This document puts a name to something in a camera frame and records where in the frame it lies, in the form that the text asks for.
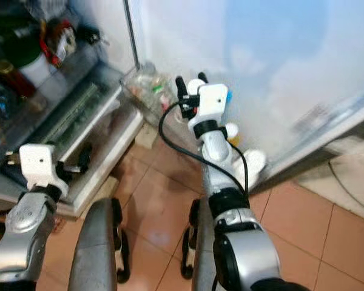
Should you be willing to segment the clear fridge door bin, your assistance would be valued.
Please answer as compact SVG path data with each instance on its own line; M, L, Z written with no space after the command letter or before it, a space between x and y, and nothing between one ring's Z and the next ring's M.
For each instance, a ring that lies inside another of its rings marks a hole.
M160 117L169 105L178 100L175 76L157 69L153 63L145 62L133 67L121 80L132 102L143 114L146 124L156 131ZM188 152L199 152L199 143L188 128L177 106L164 120L164 134Z

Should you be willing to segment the white open fridge body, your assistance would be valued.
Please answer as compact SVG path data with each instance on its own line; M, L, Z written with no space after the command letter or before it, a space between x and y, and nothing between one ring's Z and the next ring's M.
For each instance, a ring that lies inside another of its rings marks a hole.
M54 146L58 161L70 166L90 147L85 172L73 175L58 213L77 217L99 197L108 175L144 122L121 78L134 64L124 0L76 0L82 25L101 34L96 44L80 41L43 86L32 105L0 129L0 210L19 200L25 180L8 153L26 143Z

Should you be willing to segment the clear fridge crisper drawer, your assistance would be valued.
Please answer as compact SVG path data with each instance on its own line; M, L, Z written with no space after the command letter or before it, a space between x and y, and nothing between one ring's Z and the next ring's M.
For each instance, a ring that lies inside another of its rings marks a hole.
M79 80L27 143L55 146L55 157L66 160L97 113L115 99L124 74L99 63Z

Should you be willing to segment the white fridge door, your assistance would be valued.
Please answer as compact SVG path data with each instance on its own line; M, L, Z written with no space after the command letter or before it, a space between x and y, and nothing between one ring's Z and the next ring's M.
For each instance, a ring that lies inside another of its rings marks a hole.
M364 133L364 0L130 0L141 59L227 85L240 147L266 183L317 166Z

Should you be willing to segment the small white round bottle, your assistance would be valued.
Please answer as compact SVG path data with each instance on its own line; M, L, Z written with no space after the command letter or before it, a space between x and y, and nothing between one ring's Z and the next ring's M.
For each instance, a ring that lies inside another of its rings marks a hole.
M224 125L224 131L226 131L227 141L229 143L238 143L238 125L236 124L226 124Z

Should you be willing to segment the silver left robot leg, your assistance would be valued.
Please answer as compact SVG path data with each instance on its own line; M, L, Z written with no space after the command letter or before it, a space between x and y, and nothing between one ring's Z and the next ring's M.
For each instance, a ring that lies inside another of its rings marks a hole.
M68 291L116 291L115 206L96 200L83 220L69 274Z

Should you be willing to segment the silver robot leg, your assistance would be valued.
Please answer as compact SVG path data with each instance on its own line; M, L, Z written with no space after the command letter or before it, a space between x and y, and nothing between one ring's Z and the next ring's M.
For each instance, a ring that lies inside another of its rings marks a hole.
M115 206L96 200L83 220L69 274L68 291L116 291Z
M212 244L214 223L206 198L193 201L182 240L180 275L191 282L191 291L216 291L218 287Z

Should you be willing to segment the large white round bottle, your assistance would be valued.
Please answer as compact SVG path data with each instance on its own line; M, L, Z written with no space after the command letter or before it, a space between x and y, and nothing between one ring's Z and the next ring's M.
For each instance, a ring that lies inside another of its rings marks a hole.
M250 149L244 152L246 159L246 177L248 177L248 186L252 187L257 182L260 172L267 165L267 155L262 150Z

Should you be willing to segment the small black object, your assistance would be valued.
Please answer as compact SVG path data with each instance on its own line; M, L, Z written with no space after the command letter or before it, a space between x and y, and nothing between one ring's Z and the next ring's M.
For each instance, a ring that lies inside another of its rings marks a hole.
M80 41L87 42L91 46L95 46L103 40L101 30L94 27L86 27L85 25L77 28L76 37L77 39L80 39Z

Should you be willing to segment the dark jar with gold lid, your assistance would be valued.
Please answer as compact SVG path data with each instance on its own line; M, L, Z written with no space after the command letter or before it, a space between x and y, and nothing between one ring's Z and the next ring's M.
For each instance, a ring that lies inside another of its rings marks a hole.
M29 99L36 92L35 86L8 60L0 60L0 81L15 90L21 99Z

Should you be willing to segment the red food packet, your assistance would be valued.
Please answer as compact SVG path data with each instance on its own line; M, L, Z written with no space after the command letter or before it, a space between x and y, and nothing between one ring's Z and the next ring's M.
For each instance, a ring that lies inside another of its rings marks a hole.
M41 22L39 46L48 62L61 67L66 56L76 51L76 30L68 19Z

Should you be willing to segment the green bottle with white label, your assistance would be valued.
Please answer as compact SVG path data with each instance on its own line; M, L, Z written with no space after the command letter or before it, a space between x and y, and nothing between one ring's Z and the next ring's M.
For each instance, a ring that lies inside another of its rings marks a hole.
M0 49L36 88L52 74L39 44L39 22L29 14L0 14Z

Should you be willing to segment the silver right robot leg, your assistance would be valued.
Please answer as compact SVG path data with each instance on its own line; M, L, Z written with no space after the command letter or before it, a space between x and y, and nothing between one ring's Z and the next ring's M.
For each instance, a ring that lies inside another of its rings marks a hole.
M206 198L193 201L182 240L180 275L191 282L191 291L216 291L218 287L212 244L214 223Z

